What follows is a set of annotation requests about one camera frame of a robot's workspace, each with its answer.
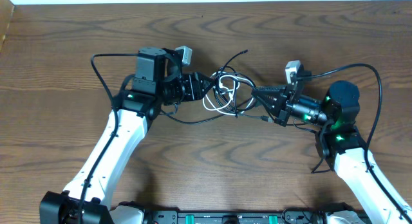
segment wooden table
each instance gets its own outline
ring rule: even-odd
[[[37,223],[45,192],[61,191],[100,138],[110,106],[91,55],[142,46],[190,46],[192,65],[185,70],[206,75],[249,49],[232,65],[258,85],[284,84],[286,63],[297,59],[313,73],[374,65],[384,102],[371,150],[411,204],[411,21],[412,2],[18,6],[0,54],[0,223]],[[97,64],[113,92],[135,72],[133,58]],[[348,70],[313,81],[306,93],[322,98],[335,80],[360,88],[357,125],[366,138],[377,107],[375,77]],[[182,104],[176,117],[213,115],[193,102]],[[344,201],[361,209],[336,174],[310,174],[319,161],[314,143],[312,134],[294,127],[242,117],[198,126],[158,117],[113,204],[279,210]]]

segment green led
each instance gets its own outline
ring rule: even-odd
[[[337,135],[337,136],[336,136],[336,139],[337,139],[337,141],[344,140],[344,138],[342,138],[340,135]]]

